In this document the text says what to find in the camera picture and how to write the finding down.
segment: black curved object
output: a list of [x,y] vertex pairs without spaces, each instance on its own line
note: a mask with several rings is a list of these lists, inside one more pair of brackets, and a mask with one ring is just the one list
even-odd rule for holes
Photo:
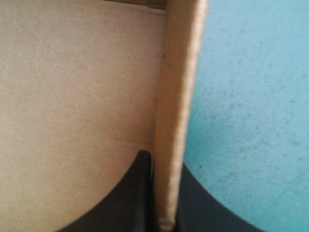
[[151,157],[139,151],[118,185],[93,209],[58,232],[148,232]]
[[261,232],[212,197],[183,166],[174,232]]
[[[152,232],[151,156],[139,151],[118,185],[58,232]],[[183,166],[173,232],[261,232],[216,201]]]

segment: speckled blue surface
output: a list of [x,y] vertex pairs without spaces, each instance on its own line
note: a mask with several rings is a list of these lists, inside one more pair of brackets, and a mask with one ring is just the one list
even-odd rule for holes
[[267,232],[309,232],[309,0],[213,0],[185,163]]

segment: cardboard edge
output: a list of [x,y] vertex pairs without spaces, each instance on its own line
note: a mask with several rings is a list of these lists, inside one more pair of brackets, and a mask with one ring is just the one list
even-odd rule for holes
[[158,229],[175,224],[198,52],[208,0],[169,0],[154,138],[154,204]]

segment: brown cardboard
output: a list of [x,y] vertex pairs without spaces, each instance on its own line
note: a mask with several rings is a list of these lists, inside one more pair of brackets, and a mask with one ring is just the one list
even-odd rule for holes
[[160,231],[175,223],[191,95],[207,0],[169,0],[154,142],[154,200]]
[[1,1],[1,232],[65,226],[152,151],[163,26],[130,4]]

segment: blue surface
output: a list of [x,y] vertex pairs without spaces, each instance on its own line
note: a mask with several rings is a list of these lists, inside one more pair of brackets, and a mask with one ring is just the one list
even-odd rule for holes
[[309,231],[309,0],[213,0],[185,163],[267,232]]

